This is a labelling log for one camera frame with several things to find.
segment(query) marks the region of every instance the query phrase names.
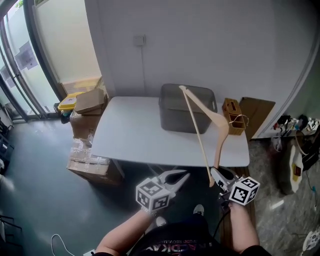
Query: person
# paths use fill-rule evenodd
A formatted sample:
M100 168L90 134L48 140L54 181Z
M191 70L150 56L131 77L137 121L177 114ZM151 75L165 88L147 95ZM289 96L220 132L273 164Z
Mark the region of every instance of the person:
M231 202L229 208L233 249L223 247L210 235L204 218L204 207L198 204L192 217L183 222L168 224L158 217L156 222L159 227L142 238L154 217L148 210L139 210L105 235L95 251L95 256L120 256L132 247L129 256L269 256L260 246L246 208L235 202Z

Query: gray floor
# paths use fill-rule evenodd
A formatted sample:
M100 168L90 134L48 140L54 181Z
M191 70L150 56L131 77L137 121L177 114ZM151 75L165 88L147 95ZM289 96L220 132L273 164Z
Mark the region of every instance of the gray floor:
M302 252L304 235L319 225L320 205L314 210L315 197L306 173L295 194L284 195L275 180L279 160L270 148L270 141L249 142L250 175L261 183L255 198L256 228L261 245L273 256L298 256ZM320 191L320 162L308 171L310 185ZM315 250L304 255L313 255Z
M15 149L1 182L0 214L22 226L24 255L51 255L51 236L60 234L67 248L80 256L94 249L112 228L138 210L135 186L151 176L143 164L122 163L126 179L118 187L87 182L66 169L73 133L59 120L17 124L10 141ZM213 232L219 221L218 188L209 189L205 169L192 168L165 217L173 222L188 217L197 204ZM67 255L54 238L57 256Z

